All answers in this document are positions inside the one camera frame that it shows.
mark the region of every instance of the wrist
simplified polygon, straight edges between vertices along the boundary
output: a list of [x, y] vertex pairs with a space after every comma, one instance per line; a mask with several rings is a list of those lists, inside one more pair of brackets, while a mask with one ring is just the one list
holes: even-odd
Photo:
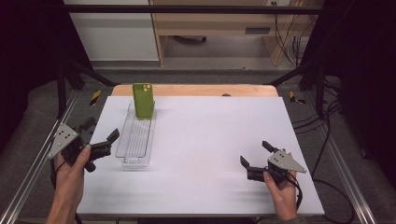
[[289, 214], [283, 214], [282, 216], [278, 215], [277, 217], [279, 218], [280, 221], [285, 222], [285, 221], [293, 220], [298, 216], [297, 213], [289, 213]]
[[279, 224], [306, 224], [305, 217], [295, 217], [289, 220], [280, 221]]
[[59, 224], [70, 224], [73, 223], [76, 215], [77, 208], [70, 206], [70, 204], [63, 202], [62, 200], [54, 199], [52, 207], [49, 211], [47, 218], [47, 224], [59, 223]]

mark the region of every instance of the human hand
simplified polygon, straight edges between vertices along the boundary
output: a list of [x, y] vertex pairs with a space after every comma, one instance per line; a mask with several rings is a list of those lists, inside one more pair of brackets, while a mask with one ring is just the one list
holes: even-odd
[[[295, 171], [290, 171], [290, 174], [296, 177]], [[265, 184], [273, 198], [277, 218], [281, 221], [297, 218], [296, 188], [287, 180], [277, 186], [267, 172], [264, 172], [263, 175]]]
[[84, 189], [84, 165], [90, 158], [91, 146], [85, 146], [73, 166], [57, 157], [56, 190], [47, 223], [73, 223]]

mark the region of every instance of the clear plastic container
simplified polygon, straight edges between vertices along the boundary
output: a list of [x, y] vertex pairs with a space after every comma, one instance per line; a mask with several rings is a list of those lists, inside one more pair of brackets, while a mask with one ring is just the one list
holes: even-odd
[[129, 103], [128, 114], [116, 152], [116, 157], [120, 159], [125, 169], [139, 169], [149, 166], [156, 118], [155, 104], [152, 119], [139, 120], [134, 112], [134, 102]]

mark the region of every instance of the white table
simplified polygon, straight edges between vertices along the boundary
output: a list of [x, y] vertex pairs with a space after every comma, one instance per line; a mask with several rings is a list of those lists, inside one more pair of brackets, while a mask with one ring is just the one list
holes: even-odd
[[[92, 137], [122, 130], [131, 96], [110, 96]], [[155, 96], [151, 159], [142, 171], [122, 171], [112, 155], [85, 175], [82, 215], [123, 217], [255, 217], [275, 212], [264, 183], [247, 180], [244, 156], [263, 167], [272, 154], [262, 140], [285, 148], [306, 168], [280, 97]], [[312, 179], [298, 174], [301, 215], [322, 215]]]

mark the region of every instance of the white cabinet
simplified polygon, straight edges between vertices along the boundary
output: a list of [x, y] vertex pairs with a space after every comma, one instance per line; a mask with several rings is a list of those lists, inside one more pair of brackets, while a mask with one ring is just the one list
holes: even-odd
[[[148, 5], [147, 0], [64, 0], [67, 5]], [[91, 61], [159, 61], [151, 15], [71, 13]]]

